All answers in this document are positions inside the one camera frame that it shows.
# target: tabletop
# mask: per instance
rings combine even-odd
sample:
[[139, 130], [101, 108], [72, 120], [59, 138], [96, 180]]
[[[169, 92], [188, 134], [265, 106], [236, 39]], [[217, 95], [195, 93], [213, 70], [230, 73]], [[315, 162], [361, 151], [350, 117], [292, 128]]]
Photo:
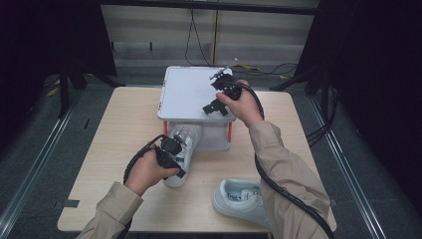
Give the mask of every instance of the tabletop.
[[[124, 170], [148, 141], [163, 133], [156, 111], [161, 88], [117, 88], [81, 167], [69, 199], [77, 208], [64, 208], [58, 222], [62, 231], [82, 231], [95, 216], [97, 203], [114, 181], [122, 182]], [[301, 156], [318, 175], [291, 96], [280, 92], [257, 92], [266, 120], [282, 132], [285, 147]], [[150, 187], [133, 216], [133, 232], [238, 232], [266, 233], [270, 229], [218, 213], [213, 193], [226, 178], [259, 181], [248, 129], [233, 122], [231, 148], [227, 151], [195, 151], [185, 184], [170, 188], [162, 182]], [[328, 224], [336, 228], [332, 211]]]

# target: person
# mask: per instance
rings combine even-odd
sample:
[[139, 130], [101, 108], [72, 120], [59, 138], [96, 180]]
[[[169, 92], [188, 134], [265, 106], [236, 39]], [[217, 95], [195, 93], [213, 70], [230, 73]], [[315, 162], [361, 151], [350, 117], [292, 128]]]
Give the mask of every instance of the person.
[[[238, 83], [248, 85], [244, 80]], [[249, 129], [254, 151], [266, 173], [326, 220], [329, 198], [320, 179], [298, 155], [284, 147], [280, 129], [263, 120], [253, 96], [243, 90], [238, 101], [232, 101], [222, 93], [217, 93], [216, 97]], [[177, 174], [178, 170], [160, 167], [154, 150], [150, 150], [136, 162], [124, 185], [118, 182], [112, 185], [99, 202], [95, 218], [78, 238], [116, 238], [142, 203], [143, 193], [162, 178]], [[279, 195], [263, 180], [260, 186], [275, 238], [327, 238], [301, 208]]]

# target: white box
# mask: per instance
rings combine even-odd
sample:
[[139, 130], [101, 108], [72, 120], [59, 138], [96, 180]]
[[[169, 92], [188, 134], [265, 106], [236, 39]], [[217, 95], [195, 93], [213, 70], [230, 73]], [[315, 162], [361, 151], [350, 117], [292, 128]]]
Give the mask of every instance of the white box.
[[[236, 117], [220, 112], [205, 114], [203, 107], [214, 101], [217, 91], [211, 86], [210, 77], [222, 68], [168, 67], [165, 73], [158, 117], [164, 121], [164, 133], [168, 134], [179, 123], [201, 123], [202, 138], [196, 150], [228, 150], [230, 148], [232, 121]], [[230, 69], [224, 71], [232, 74]]]

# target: sleeve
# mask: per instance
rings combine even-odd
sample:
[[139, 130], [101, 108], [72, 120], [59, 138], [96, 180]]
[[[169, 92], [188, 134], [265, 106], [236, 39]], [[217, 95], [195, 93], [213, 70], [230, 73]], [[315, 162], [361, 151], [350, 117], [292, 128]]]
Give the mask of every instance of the sleeve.
[[[329, 198], [322, 182], [298, 155], [284, 148], [280, 129], [268, 121], [261, 121], [251, 125], [249, 133], [258, 161], [268, 176], [326, 220]], [[275, 238], [327, 238], [310, 216], [263, 179], [261, 190]]]
[[143, 202], [135, 192], [115, 182], [108, 194], [97, 204], [96, 216], [78, 236], [116, 238]]

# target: white shoe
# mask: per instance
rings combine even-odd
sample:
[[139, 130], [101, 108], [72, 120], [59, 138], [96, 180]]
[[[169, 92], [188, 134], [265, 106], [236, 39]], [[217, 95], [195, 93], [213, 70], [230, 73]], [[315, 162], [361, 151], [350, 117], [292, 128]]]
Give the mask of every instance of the white shoe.
[[183, 185], [189, 174], [189, 165], [192, 157], [193, 150], [202, 137], [203, 126], [201, 124], [178, 124], [174, 127], [170, 137], [178, 134], [186, 143], [182, 145], [182, 151], [179, 152], [174, 158], [180, 167], [186, 171], [186, 174], [180, 178], [177, 175], [168, 177], [164, 180], [164, 184], [170, 187], [179, 187]]
[[223, 180], [214, 193], [213, 205], [224, 215], [246, 219], [270, 228], [258, 182]]

